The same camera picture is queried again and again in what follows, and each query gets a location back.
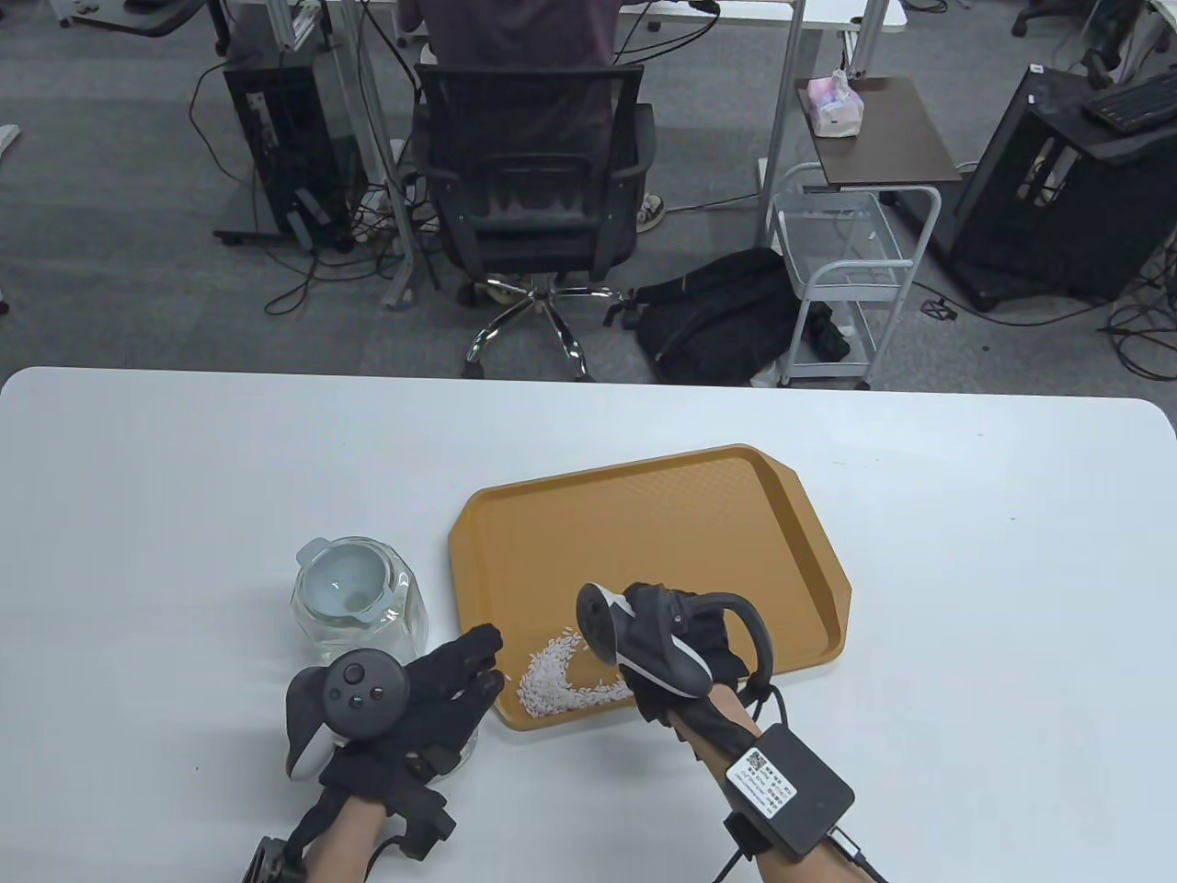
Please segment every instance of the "keyboard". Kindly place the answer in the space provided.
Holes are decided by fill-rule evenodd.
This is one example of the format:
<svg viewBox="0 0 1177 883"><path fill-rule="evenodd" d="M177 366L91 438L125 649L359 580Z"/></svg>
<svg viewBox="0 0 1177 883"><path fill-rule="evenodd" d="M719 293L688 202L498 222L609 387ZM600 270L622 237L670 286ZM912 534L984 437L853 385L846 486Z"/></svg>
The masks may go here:
<svg viewBox="0 0 1177 883"><path fill-rule="evenodd" d="M1137 86L1100 92L1083 111L1122 135L1135 135L1177 120L1177 71L1157 74Z"/></svg>

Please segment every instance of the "black backpack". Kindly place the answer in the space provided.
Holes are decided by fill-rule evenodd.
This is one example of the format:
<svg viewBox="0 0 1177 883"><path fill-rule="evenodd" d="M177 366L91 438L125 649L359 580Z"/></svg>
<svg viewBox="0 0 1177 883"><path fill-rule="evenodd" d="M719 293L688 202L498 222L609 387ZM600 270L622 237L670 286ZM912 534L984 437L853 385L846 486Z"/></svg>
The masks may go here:
<svg viewBox="0 0 1177 883"><path fill-rule="evenodd" d="M789 348L800 301L784 258L749 248L638 288L610 307L605 325L620 311L661 383L739 386ZM805 324L837 333L824 304L810 305ZM844 357L836 351L833 360Z"/></svg>

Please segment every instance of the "hand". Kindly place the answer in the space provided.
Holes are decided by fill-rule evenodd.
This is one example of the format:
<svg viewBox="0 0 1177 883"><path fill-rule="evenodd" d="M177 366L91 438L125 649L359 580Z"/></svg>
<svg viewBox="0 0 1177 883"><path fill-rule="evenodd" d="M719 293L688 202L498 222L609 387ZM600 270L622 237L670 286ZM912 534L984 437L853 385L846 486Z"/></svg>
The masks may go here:
<svg viewBox="0 0 1177 883"><path fill-rule="evenodd" d="M634 583L623 593L634 610L640 610L641 593L652 587L645 583ZM693 593L676 592L676 595ZM724 612L722 610L709 610L692 615L686 622L686 631L677 635L677 637L697 652L703 662L707 664L714 683L725 684L734 690L739 679L747 677L747 666L727 645L727 626L724 624ZM633 691L633 697L638 703L638 711L641 712L641 716L646 721L658 721L664 726L670 726L667 712L671 709L679 708L685 703L697 702L667 692L625 665L619 668L621 677L625 678L625 683Z"/></svg>
<svg viewBox="0 0 1177 883"><path fill-rule="evenodd" d="M447 837L453 821L443 811L445 799L425 785L458 765L463 746L503 692L503 672L494 669L501 649L499 630L479 625L406 665L408 704L392 732L335 749L319 782L383 803L411 830L420 819L425 839ZM406 844L401 850L410 854Z"/></svg>

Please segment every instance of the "brown shelf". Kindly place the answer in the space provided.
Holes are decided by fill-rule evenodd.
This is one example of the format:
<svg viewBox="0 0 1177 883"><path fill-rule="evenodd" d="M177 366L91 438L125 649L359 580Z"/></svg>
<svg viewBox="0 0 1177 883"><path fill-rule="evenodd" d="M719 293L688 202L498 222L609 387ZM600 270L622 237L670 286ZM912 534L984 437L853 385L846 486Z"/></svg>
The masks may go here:
<svg viewBox="0 0 1177 883"><path fill-rule="evenodd" d="M863 128L856 138L813 135L809 95L798 89L826 181L837 187L876 187L960 180L911 80L867 77L851 85L863 98Z"/></svg>

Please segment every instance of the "glass teapot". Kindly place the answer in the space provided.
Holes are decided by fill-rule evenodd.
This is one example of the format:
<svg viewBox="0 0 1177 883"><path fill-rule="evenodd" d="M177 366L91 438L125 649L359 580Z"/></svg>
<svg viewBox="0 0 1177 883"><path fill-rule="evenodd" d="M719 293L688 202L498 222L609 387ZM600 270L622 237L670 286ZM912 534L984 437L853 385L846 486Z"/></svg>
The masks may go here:
<svg viewBox="0 0 1177 883"><path fill-rule="evenodd" d="M291 610L322 664L360 646L411 663L430 620L417 578L397 552L368 537L312 539L299 563Z"/></svg>

